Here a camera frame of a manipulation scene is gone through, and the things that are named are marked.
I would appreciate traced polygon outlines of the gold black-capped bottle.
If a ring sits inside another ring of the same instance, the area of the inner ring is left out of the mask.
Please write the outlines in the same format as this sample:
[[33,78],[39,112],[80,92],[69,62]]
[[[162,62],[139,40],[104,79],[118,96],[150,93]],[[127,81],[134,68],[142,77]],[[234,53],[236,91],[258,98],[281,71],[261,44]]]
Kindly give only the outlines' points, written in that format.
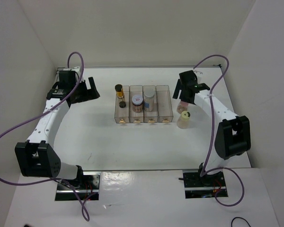
[[116,91],[116,97],[117,97],[117,100],[118,100],[119,107],[125,108],[126,107],[126,101],[125,101],[123,86],[121,84],[115,85],[115,91]]

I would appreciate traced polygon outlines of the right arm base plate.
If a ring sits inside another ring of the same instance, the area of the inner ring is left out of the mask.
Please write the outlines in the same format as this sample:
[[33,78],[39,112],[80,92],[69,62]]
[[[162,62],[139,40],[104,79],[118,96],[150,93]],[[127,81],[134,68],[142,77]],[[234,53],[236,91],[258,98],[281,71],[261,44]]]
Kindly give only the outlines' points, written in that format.
[[228,197],[222,172],[201,177],[197,170],[183,170],[183,176],[179,180],[184,184],[186,199]]

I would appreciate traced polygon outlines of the yellow-lid spice bottle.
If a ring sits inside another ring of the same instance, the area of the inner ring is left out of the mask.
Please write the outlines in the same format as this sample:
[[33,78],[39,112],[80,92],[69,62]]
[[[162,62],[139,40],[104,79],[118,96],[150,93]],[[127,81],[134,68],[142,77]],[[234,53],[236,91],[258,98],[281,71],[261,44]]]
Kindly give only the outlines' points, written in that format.
[[181,129],[186,129],[189,126],[190,112],[183,111],[177,121],[177,127]]

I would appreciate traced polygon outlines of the silver-lid blue-label jar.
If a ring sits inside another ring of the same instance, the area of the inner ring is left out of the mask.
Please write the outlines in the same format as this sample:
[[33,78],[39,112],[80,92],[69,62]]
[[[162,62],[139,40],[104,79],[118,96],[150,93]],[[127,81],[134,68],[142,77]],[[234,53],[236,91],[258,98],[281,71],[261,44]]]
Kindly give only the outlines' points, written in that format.
[[151,112],[154,109],[154,96],[155,91],[153,89],[147,89],[143,93],[144,95],[144,109],[147,112]]

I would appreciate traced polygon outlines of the white-lid red-label jar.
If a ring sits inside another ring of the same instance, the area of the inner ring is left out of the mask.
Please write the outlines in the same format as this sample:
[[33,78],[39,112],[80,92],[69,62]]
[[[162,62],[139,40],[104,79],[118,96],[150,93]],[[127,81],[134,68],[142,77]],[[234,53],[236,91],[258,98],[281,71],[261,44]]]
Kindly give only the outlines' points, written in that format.
[[143,110],[143,97],[142,95],[134,95],[132,97],[132,110],[139,113]]

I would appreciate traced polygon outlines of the pink-lid spice bottle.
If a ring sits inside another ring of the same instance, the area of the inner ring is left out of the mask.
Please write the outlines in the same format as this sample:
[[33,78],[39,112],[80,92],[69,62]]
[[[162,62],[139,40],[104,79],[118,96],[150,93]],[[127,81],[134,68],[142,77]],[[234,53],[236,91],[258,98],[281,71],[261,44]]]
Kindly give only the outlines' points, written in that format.
[[180,101],[177,106],[177,112],[181,114],[183,111],[187,111],[189,103]]

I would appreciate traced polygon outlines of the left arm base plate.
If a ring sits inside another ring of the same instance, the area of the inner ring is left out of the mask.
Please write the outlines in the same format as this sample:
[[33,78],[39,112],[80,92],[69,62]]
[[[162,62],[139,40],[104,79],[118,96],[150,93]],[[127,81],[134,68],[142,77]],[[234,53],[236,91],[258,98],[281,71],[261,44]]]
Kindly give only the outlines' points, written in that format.
[[[68,180],[69,184],[73,186],[79,198],[84,201],[99,200],[101,173],[97,171],[84,171],[82,180]],[[56,188],[55,201],[75,201],[76,195],[70,186],[66,183],[59,182]]]

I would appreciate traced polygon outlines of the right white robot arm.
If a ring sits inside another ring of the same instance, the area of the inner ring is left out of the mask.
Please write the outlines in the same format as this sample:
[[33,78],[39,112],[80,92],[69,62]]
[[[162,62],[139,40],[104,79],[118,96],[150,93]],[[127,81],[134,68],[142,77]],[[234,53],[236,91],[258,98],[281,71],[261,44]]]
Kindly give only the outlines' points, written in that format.
[[249,119],[227,108],[214,96],[212,87],[199,84],[193,70],[179,74],[173,98],[200,107],[211,118],[209,153],[198,174],[199,183],[208,186],[214,181],[214,174],[220,172],[229,160],[250,150]]

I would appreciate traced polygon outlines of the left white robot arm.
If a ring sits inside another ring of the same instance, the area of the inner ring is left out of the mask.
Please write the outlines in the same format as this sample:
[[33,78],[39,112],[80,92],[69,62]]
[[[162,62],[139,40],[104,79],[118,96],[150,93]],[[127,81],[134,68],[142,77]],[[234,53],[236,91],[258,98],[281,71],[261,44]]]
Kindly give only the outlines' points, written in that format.
[[100,97],[94,79],[88,78],[90,88],[87,88],[87,81],[81,76],[80,67],[58,71],[58,80],[46,96],[44,115],[27,140],[15,146],[23,176],[65,179],[74,189],[84,185],[81,166],[63,163],[53,148],[60,124],[71,105]]

